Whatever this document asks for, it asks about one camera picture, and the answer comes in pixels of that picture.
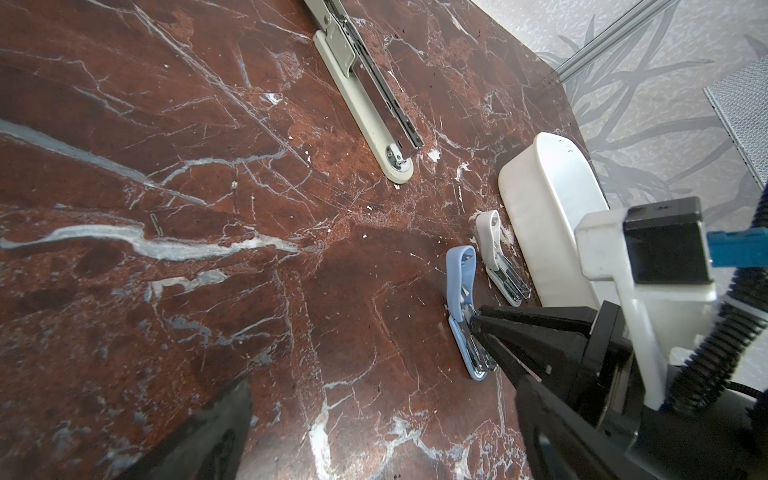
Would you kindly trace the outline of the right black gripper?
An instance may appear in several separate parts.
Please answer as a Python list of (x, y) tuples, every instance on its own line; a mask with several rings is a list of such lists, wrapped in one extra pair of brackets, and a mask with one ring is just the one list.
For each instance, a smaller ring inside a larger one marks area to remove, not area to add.
[(514, 386), (531, 373), (614, 446), (622, 460), (655, 479), (764, 479), (767, 393), (721, 376), (709, 406), (680, 403), (654, 411), (621, 308), (481, 306), (472, 336)]

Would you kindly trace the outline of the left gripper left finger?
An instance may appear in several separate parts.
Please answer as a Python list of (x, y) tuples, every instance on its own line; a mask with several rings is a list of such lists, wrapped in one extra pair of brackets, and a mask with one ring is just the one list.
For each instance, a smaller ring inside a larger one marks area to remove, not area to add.
[(234, 479), (245, 449), (253, 402), (238, 377), (137, 462), (121, 479)]

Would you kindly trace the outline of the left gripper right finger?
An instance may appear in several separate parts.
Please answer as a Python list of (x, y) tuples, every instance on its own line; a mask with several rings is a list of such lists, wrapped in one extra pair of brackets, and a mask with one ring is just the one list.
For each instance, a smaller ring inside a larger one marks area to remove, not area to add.
[(542, 383), (524, 376), (516, 408), (535, 479), (651, 479)]

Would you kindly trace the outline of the white mini stapler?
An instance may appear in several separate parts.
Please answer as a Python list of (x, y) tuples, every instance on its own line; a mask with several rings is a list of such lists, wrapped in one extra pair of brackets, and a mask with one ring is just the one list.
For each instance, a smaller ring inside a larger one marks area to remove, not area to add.
[(498, 211), (480, 213), (475, 219), (475, 228), (486, 273), (507, 302), (513, 307), (519, 307), (531, 297), (532, 289), (503, 253)]

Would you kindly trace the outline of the blue mini stapler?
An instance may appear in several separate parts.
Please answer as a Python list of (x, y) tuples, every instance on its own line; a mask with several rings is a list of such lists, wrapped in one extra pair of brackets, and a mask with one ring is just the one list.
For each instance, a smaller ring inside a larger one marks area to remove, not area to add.
[(475, 340), (471, 319), (476, 313), (473, 287), (476, 274), (476, 250), (472, 245), (451, 248), (446, 254), (446, 301), (448, 322), (470, 377), (483, 381), (497, 363)]

